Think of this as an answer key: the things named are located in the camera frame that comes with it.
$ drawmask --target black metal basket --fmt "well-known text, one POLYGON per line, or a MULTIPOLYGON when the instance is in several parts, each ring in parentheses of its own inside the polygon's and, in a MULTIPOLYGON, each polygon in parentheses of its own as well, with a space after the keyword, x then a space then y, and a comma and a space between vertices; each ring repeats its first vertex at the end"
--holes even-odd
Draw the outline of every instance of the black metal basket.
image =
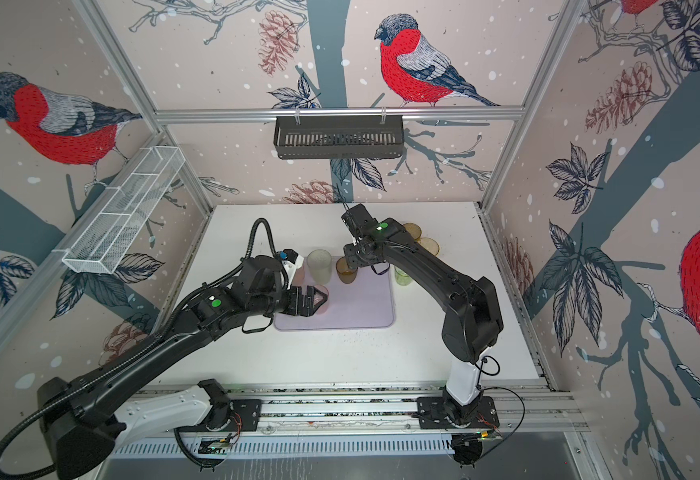
POLYGON ((399 158, 403 155, 403 117, 387 115, 278 117, 273 143, 278 157, 399 158))

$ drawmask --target white arm segment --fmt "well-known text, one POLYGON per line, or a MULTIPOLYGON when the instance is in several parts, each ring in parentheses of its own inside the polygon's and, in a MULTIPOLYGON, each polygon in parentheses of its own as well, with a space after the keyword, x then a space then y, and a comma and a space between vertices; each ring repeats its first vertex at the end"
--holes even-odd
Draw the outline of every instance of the white arm segment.
MULTIPOLYGON (((491 347, 482 351, 480 359, 484 358, 491 347)), ((472 363, 462 362, 456 357, 451 357, 451 371, 448 374, 446 381, 446 391, 451 398, 459 402, 460 405, 466 406, 478 396, 478 367, 472 363)))
POLYGON ((173 428, 198 425, 210 410, 209 394, 199 386, 126 402, 115 411, 115 418, 126 424, 126 430, 115 440, 115 448, 173 428))

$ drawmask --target wire mesh basket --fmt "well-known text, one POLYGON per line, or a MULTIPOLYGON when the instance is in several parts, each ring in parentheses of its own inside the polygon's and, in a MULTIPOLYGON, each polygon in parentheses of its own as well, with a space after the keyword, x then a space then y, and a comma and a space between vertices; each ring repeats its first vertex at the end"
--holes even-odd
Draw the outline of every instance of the wire mesh basket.
POLYGON ((403 117, 278 117, 273 139, 278 157, 399 158, 403 155, 403 117))
POLYGON ((147 217, 168 190, 185 157, 177 147, 151 147, 62 261, 75 272, 112 274, 147 217))

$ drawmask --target white wire basket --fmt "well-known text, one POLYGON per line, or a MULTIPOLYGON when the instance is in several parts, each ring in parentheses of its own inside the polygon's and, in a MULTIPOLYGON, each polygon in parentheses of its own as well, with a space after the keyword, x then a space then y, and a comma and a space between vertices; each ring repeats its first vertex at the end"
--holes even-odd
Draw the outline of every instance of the white wire basket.
POLYGON ((177 147, 151 147, 62 261, 74 272, 112 274, 185 163, 177 147))

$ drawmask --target white dot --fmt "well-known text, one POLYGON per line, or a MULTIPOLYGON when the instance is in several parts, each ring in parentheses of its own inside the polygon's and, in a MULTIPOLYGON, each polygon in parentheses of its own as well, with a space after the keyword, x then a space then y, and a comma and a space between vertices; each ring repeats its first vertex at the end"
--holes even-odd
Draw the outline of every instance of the white dot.
POLYGON ((14 383, 14 388, 15 389, 29 389, 32 387, 33 382, 35 382, 35 374, 34 373, 29 373, 27 375, 22 376, 19 380, 17 380, 14 383))

